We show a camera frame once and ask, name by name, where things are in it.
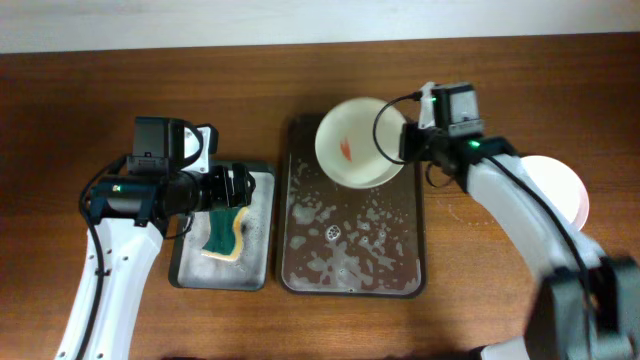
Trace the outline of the white plate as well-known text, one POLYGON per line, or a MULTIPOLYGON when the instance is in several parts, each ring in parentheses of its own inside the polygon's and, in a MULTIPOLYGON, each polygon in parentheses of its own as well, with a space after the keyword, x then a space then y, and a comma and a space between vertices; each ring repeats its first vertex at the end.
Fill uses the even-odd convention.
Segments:
POLYGON ((563 162, 542 155, 521 159, 538 188, 576 228, 581 230, 589 216, 590 201, 580 177, 563 162))
POLYGON ((321 120, 315 154, 331 180, 347 188, 369 189, 402 170, 395 161, 405 118, 384 105, 375 98, 354 98, 340 103, 321 120))

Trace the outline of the green yellow sponge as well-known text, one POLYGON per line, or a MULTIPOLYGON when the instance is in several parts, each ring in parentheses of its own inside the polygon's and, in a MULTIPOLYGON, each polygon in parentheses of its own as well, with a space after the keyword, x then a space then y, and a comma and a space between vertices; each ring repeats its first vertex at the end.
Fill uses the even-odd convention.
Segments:
POLYGON ((243 220, 248 212, 247 207, 210 212, 210 235, 201 254, 227 262, 238 260, 244 248, 243 220))

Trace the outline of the white plate top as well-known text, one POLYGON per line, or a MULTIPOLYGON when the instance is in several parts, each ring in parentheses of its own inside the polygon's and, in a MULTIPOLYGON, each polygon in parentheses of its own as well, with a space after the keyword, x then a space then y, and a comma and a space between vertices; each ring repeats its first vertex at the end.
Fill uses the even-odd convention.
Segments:
POLYGON ((315 154, 331 180, 347 188, 369 189, 402 170, 395 161, 405 118, 384 105, 375 98, 354 98, 340 103, 321 120, 315 154))

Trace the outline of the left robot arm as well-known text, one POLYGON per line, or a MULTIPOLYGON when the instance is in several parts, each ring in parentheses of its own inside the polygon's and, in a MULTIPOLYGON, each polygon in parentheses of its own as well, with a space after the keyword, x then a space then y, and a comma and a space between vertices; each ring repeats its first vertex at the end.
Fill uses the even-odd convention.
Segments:
POLYGON ((142 293, 172 217, 216 215, 203 255, 239 258, 254 177, 246 166, 208 171, 123 174, 125 157, 100 170, 82 190, 79 211, 87 252, 59 359, 125 359, 142 293))

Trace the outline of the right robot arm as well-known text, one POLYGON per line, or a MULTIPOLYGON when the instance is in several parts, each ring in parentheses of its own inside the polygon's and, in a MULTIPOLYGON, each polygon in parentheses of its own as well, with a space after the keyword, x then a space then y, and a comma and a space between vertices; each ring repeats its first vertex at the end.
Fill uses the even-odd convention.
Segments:
POLYGON ((440 167, 501 226, 538 281, 523 335, 486 345, 477 359, 636 359, 639 265, 611 257, 567 220, 503 137, 486 137, 469 83, 425 84, 403 126, 399 157, 440 167))

